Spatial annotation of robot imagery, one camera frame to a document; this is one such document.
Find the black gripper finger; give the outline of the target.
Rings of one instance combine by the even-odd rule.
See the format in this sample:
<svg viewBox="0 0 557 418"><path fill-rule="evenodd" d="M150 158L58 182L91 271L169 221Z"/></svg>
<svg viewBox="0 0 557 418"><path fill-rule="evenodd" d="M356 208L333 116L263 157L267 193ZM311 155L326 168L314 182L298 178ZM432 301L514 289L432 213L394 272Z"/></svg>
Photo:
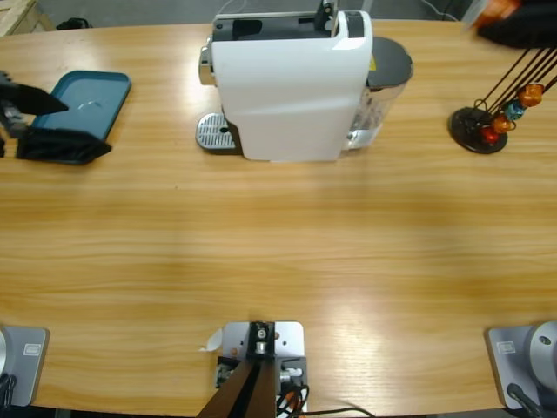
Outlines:
<svg viewBox="0 0 557 418"><path fill-rule="evenodd" d="M479 28L477 34L510 48L555 47L556 15L511 16Z"/></svg>
<svg viewBox="0 0 557 418"><path fill-rule="evenodd" d="M556 0L524 0L520 6L522 17L556 17Z"/></svg>

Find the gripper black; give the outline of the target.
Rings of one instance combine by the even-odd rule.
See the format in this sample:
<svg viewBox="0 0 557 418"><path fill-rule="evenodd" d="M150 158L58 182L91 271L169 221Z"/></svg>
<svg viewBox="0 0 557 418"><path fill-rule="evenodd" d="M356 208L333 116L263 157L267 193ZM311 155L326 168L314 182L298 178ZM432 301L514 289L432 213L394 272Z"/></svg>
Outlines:
<svg viewBox="0 0 557 418"><path fill-rule="evenodd" d="M41 116L69 109L46 91L25 84L3 83L1 99L1 125L8 138L19 139L18 159L86 165L112 150L111 145L85 131L28 130L22 113Z"/></svg>

